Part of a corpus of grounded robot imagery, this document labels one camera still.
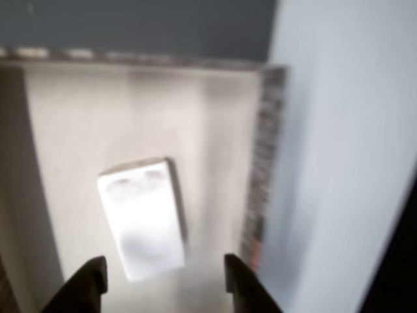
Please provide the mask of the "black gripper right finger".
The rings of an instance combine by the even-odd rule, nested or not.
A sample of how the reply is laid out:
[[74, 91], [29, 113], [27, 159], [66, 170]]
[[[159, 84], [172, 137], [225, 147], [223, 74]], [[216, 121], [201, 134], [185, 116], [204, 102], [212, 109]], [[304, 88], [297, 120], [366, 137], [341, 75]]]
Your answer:
[[235, 254], [223, 258], [225, 289], [233, 298], [233, 312], [282, 313], [255, 273]]

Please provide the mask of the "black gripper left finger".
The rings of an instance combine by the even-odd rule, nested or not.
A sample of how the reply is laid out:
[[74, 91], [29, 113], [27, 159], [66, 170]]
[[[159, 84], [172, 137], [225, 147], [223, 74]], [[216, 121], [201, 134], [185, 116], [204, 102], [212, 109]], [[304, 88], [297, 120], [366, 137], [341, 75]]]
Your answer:
[[101, 312], [101, 297], [107, 292], [107, 262], [104, 256], [98, 256], [82, 265], [42, 312]]

